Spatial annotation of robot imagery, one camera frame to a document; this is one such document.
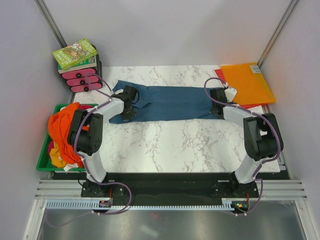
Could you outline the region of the blue polo shirt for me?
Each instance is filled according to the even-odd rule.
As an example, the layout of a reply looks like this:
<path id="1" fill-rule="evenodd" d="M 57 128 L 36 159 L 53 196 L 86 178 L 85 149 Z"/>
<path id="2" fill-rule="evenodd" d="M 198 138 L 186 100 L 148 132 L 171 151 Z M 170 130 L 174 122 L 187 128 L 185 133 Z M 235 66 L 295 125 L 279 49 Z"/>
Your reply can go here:
<path id="1" fill-rule="evenodd" d="M 119 80 L 113 91 L 131 86 L 138 90 L 139 98 L 134 100 L 136 112 L 133 119 L 126 121 L 120 115 L 112 117 L 111 124 L 131 122 L 180 121 L 192 119 L 216 120 L 210 110 L 212 101 L 202 87 L 146 86 Z"/>

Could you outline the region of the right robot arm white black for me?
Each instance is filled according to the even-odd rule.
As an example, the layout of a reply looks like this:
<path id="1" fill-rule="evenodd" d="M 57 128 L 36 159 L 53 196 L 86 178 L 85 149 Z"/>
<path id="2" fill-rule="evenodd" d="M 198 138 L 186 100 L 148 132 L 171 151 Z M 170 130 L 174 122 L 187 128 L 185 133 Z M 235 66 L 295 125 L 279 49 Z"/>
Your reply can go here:
<path id="1" fill-rule="evenodd" d="M 255 180 L 265 163 L 277 160 L 284 148 L 276 116 L 272 113 L 259 114 L 228 101 L 226 90 L 213 88 L 207 93 L 212 100 L 211 113 L 218 119 L 237 124 L 243 129 L 246 155 L 235 170 L 235 181 L 229 191 L 235 197 L 247 191 L 248 183 Z"/>

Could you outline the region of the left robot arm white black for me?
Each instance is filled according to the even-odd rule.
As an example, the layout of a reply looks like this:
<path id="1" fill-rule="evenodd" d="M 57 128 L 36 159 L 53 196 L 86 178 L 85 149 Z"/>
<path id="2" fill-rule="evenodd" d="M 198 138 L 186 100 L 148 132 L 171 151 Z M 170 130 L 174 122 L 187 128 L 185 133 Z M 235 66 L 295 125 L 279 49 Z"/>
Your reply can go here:
<path id="1" fill-rule="evenodd" d="M 110 185 L 104 181 L 107 172 L 103 167 L 99 149 L 103 141 L 104 121 L 115 116 L 129 121 L 136 115 L 134 103 L 140 99 L 138 90 L 126 85 L 124 89 L 97 106 L 87 110 L 76 109 L 68 132 L 67 142 L 72 146 L 86 171 L 86 178 L 94 182 L 92 191 L 99 197 L 106 196 Z"/>

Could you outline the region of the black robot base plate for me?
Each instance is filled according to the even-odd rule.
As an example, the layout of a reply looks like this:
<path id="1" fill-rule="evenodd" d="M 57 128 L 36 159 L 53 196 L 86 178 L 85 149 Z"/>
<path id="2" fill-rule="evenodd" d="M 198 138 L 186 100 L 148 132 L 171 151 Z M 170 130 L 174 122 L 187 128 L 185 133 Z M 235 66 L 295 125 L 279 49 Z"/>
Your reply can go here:
<path id="1" fill-rule="evenodd" d="M 82 184 L 83 198 L 110 197 L 118 204 L 219 204 L 259 196 L 255 182 L 238 183 L 232 173 L 108 173 L 99 185 Z"/>

